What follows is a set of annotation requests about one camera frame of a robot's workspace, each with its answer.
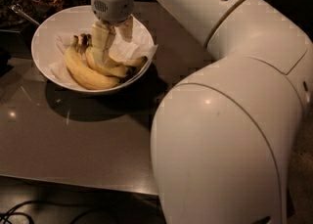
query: table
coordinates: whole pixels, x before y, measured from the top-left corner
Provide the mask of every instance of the table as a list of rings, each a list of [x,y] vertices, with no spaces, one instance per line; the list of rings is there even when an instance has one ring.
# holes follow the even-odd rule
[[[161,99],[212,62],[158,3],[134,16],[158,49],[149,70],[116,94],[90,97],[46,80],[32,59],[0,77],[0,176],[157,195],[150,130]]]

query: bunch of bananas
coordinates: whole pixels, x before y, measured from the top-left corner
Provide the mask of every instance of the bunch of bananas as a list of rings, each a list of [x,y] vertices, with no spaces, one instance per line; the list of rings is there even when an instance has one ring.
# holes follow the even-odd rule
[[[117,62],[109,55],[114,40],[113,27],[93,24],[92,35],[74,35],[72,43],[64,53],[64,60],[73,79],[90,90],[110,89],[125,82],[140,71],[146,57]]]

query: brown table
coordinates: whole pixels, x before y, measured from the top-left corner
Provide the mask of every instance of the brown table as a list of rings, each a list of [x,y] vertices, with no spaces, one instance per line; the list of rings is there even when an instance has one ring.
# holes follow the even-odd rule
[[[158,3],[134,15],[158,50],[129,88],[88,97],[45,80],[32,59],[0,77],[0,175],[157,195],[150,129],[169,89],[211,63],[204,48]]]

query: table top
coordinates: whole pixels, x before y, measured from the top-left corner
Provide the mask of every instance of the table top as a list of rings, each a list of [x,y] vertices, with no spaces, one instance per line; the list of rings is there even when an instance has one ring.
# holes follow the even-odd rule
[[[12,58],[0,77],[0,175],[157,195],[150,130],[161,99],[211,63],[204,48],[158,3],[134,16],[158,49],[128,88],[90,97],[47,81],[32,59]]]

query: bowl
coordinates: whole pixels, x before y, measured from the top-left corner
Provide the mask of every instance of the bowl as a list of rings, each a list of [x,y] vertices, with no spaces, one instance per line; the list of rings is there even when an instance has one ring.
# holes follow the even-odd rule
[[[53,67],[56,64],[65,66],[64,55],[56,44],[57,36],[60,34],[79,35],[81,33],[91,33],[92,24],[97,20],[91,6],[78,6],[54,14],[37,28],[31,41],[31,54],[36,66],[47,79],[76,92],[106,95],[128,87],[147,71],[152,63],[153,56],[148,57],[146,64],[132,78],[116,87],[104,90],[89,90],[79,86],[70,75],[67,78],[62,75],[55,75]],[[138,33],[141,34],[142,44],[155,45],[148,30],[134,17],[133,36],[136,37]]]

